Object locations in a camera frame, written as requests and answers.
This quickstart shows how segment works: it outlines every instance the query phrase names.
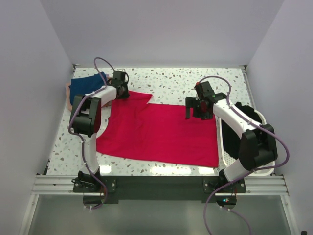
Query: red shirt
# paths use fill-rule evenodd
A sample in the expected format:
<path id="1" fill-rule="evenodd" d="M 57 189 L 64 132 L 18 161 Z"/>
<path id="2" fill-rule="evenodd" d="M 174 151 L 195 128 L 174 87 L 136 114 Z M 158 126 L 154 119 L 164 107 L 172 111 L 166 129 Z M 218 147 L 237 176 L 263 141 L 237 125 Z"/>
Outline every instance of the red shirt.
<path id="1" fill-rule="evenodd" d="M 185 119 L 185 106 L 147 104 L 151 94 L 130 92 L 112 102 L 97 151 L 111 156 L 218 167 L 215 117 Z"/>

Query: white enclosure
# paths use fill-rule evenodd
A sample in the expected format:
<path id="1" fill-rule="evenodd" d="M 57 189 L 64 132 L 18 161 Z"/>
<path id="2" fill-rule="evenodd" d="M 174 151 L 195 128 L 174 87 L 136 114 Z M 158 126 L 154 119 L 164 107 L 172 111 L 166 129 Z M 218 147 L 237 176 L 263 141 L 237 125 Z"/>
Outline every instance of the white enclosure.
<path id="1" fill-rule="evenodd" d="M 311 0 L 24 0 L 0 3 L 0 231 L 18 234 L 64 110 L 72 65 L 248 65 L 256 107 L 291 152 L 284 174 L 313 233 Z M 278 144 L 279 162 L 285 152 Z"/>
<path id="2" fill-rule="evenodd" d="M 41 0 L 72 63 L 246 65 L 283 0 Z"/>

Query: terrazzo table surface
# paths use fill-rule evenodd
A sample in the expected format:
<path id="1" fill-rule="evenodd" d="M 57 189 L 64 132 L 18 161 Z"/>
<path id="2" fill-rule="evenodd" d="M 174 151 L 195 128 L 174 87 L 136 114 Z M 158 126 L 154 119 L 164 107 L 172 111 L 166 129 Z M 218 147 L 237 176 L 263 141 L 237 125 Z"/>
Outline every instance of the terrazzo table surface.
<path id="1" fill-rule="evenodd" d="M 100 69 L 105 74 L 112 75 L 109 68 Z M 233 103 L 250 104 L 250 99 L 241 69 L 204 69 L 204 68 L 126 68 L 130 77 L 128 87 L 130 91 L 152 94 L 150 103 L 185 105 L 185 98 L 195 97 L 194 85 L 201 78 L 218 75 L 226 78 L 231 86 L 230 99 Z M 96 74 L 94 68 L 77 68 L 74 78 L 87 77 Z M 210 84 L 215 93 L 228 91 L 227 84 L 222 80 L 211 78 Z M 111 108 L 102 108 L 100 136 L 108 125 Z M 77 175 L 81 168 L 81 146 L 79 138 L 68 133 L 67 127 L 70 111 L 65 107 L 58 129 L 57 137 L 50 155 L 48 175 Z M 219 145 L 219 168 L 224 168 L 221 159 L 221 139 L 217 122 L 217 136 Z M 217 175 L 218 168 L 200 167 L 194 165 L 169 164 L 163 162 L 140 161 L 109 156 L 97 153 L 101 175 L 120 176 L 158 176 L 183 175 L 202 176 Z"/>

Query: blue cloth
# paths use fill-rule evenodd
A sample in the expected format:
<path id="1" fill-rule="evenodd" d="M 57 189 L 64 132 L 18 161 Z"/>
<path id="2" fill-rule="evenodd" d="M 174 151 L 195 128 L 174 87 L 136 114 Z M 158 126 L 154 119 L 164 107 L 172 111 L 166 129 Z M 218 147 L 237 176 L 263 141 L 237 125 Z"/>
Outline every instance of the blue cloth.
<path id="1" fill-rule="evenodd" d="M 106 75 L 102 72 L 102 76 L 107 82 Z M 69 101 L 73 105 L 74 97 L 78 94 L 92 93 L 104 86 L 104 82 L 99 74 L 90 77 L 74 78 L 71 80 Z"/>

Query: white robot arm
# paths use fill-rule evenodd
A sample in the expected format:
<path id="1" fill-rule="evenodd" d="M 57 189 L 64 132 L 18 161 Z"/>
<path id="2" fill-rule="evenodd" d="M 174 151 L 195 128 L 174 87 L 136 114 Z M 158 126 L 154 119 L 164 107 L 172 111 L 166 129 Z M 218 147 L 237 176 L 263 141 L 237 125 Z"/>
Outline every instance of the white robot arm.
<path id="1" fill-rule="evenodd" d="M 117 98 L 128 98 L 128 80 L 125 81 L 125 72 L 114 71 L 111 84 L 96 94 L 77 95 L 74 98 L 73 108 L 70 120 L 74 116 L 79 104 L 85 96 L 87 98 L 74 119 L 72 128 L 76 134 L 81 134 L 84 138 L 84 158 L 88 164 L 88 168 L 92 174 L 95 174 L 99 169 L 99 163 L 96 155 L 96 135 L 101 125 L 101 107 L 106 103 Z M 80 171 L 84 174 L 90 174 L 86 168 L 83 158 L 81 159 L 82 168 Z"/>
<path id="2" fill-rule="evenodd" d="M 195 89 L 198 98 L 186 98 L 186 118 L 190 118 L 190 108 L 193 109 L 194 117 L 203 120 L 211 119 L 215 114 L 225 121 L 241 139 L 239 158 L 232 165 L 220 171 L 220 176 L 225 179 L 224 183 L 233 181 L 277 159 L 275 138 L 251 124 L 261 126 L 274 133 L 271 125 L 261 125 L 240 111 L 230 101 L 228 104 L 226 95 L 215 94 L 209 82 L 197 83 Z"/>

